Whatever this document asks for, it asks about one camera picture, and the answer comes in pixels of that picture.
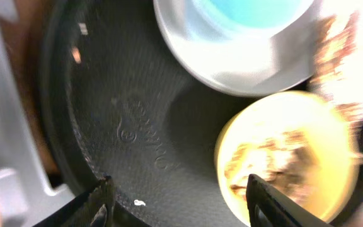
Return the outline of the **food scraps pile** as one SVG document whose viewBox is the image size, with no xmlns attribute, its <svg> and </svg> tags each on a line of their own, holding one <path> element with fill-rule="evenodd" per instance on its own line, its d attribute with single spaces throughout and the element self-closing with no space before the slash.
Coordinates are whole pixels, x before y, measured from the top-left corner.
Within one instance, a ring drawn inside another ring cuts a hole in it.
<svg viewBox="0 0 363 227">
<path fill-rule="evenodd" d="M 313 191 L 309 173 L 316 166 L 308 142 L 299 130 L 287 131 L 256 143 L 242 143 L 226 163 L 230 191 L 246 200 L 248 177 L 258 175 L 298 204 Z"/>
</svg>

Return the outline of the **yellow plastic bowl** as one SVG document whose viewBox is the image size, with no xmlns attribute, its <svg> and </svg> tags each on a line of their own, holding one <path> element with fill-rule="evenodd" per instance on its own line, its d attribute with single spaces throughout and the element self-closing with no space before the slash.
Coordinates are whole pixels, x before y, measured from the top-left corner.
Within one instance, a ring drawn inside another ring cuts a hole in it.
<svg viewBox="0 0 363 227">
<path fill-rule="evenodd" d="M 287 131 L 301 131 L 316 166 L 309 173 L 313 191 L 302 208 L 330 222 L 352 195 L 359 173 L 357 145 L 342 117 L 322 98 L 304 91 L 286 91 L 262 98 L 237 113 L 223 127 L 214 151 L 221 194 L 230 211 L 249 224 L 247 199 L 235 196 L 224 176 L 226 163 L 242 143 L 256 143 Z"/>
</svg>

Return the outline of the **light blue plastic cup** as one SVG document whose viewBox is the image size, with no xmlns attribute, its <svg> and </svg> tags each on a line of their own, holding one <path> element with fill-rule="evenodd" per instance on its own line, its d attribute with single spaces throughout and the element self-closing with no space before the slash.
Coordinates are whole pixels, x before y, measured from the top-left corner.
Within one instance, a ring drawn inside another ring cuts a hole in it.
<svg viewBox="0 0 363 227">
<path fill-rule="evenodd" d="M 192 4 L 227 37 L 271 37 L 301 17 L 313 0 L 192 0 Z"/>
</svg>

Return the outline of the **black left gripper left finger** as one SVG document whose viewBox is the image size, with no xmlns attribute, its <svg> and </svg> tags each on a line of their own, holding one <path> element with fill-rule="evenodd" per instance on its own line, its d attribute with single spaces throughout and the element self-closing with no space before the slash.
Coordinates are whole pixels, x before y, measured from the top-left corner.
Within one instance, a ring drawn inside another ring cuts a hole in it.
<svg viewBox="0 0 363 227">
<path fill-rule="evenodd" d="M 114 188 L 112 178 L 105 177 L 34 227 L 112 227 Z"/>
</svg>

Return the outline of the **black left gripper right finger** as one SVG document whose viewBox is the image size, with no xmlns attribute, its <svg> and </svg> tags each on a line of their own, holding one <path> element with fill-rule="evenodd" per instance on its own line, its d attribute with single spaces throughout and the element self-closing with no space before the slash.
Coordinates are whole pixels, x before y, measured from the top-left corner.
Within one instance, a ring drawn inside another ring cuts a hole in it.
<svg viewBox="0 0 363 227">
<path fill-rule="evenodd" d="M 249 175 L 246 198 L 251 227 L 332 227 L 258 175 Z"/>
</svg>

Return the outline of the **grey round plate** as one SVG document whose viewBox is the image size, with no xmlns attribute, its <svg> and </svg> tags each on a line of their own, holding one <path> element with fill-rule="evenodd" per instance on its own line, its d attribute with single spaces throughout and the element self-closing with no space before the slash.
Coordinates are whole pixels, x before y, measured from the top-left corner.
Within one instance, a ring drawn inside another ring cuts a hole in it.
<svg viewBox="0 0 363 227">
<path fill-rule="evenodd" d="M 154 0 L 161 34 L 177 61 L 203 84 L 235 96 L 288 90 L 314 73 L 321 1 L 271 37 L 229 37 L 193 1 Z"/>
</svg>

